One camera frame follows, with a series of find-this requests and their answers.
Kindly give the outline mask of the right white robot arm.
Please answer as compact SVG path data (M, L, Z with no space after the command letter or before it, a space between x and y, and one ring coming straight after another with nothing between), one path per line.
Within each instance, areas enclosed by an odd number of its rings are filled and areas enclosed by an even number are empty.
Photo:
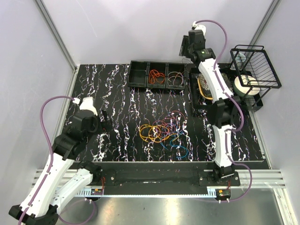
M223 186L234 176L231 134L234 117L241 112L240 98L234 96L225 83L212 49L205 48L204 31L192 28L185 35L180 56L189 58L203 75L212 95L213 104L208 109L208 120L215 134L216 155L214 159L214 183Z

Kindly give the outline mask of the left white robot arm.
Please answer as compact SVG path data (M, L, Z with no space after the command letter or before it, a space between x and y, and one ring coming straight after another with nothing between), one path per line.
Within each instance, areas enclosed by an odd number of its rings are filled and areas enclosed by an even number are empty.
M9 215L25 225L54 225L62 210L87 185L104 183L102 168L91 161L82 161L75 175L61 188L58 185L88 140L112 129L107 111L102 117L90 110L79 110L73 121L54 140L51 153L34 188L19 205L13 205Z

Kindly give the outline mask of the black three-compartment bin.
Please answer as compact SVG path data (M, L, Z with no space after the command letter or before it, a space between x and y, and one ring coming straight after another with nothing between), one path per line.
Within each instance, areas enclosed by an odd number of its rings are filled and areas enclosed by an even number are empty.
M128 86L182 91L187 83L188 68L184 63L131 61Z

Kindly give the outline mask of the pale blue cup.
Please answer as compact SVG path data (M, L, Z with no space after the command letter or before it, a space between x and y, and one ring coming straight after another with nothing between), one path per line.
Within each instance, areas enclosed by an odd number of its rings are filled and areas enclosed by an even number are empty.
M235 67L235 64L234 62L232 63L230 69L231 70L239 70L241 71L243 69L243 65L244 65L244 62L246 61L246 56L242 53L237 53L236 57L235 57L235 61L236 61L236 64L237 64L237 68Z

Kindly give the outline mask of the black tray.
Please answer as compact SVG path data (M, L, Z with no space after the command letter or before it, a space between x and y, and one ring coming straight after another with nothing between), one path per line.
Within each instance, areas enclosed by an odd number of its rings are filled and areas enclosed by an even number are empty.
M231 70L229 67L221 67L221 73L226 73L228 76L230 83L233 87L234 79L237 77L234 70ZM212 100L205 99L199 92L199 87L197 83L197 78L200 72L196 68L191 68L189 72L189 86L190 86L190 95L193 101L193 108L195 110L206 110L213 104Z

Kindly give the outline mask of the white ceramic bowl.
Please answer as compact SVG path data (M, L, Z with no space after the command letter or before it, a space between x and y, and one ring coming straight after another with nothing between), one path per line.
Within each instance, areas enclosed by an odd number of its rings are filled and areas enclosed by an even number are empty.
M247 94L246 97L249 98L260 92L261 89L255 87L255 85L258 85L258 81L254 77L250 75L241 75L241 79L242 82L240 82L239 77L234 79L233 89L237 95L244 97Z

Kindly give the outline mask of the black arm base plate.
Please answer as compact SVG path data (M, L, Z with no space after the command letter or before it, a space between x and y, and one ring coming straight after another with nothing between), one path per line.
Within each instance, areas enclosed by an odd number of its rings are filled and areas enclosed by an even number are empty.
M96 165L103 170L105 189L196 190L240 186L238 173L227 182L214 182L212 162L97 162Z

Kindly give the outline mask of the aluminium ruler rail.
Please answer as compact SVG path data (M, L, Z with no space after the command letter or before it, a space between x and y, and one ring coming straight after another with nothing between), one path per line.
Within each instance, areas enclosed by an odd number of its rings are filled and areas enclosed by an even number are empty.
M173 189L173 190L161 190L161 189L120 189L120 188L107 188L103 192L100 188L96 191L96 188L84 188L80 190L75 197L154 197L164 198L171 196L183 196L200 197L200 198L215 198L224 193L227 189L220 189L215 187L199 187L196 190Z

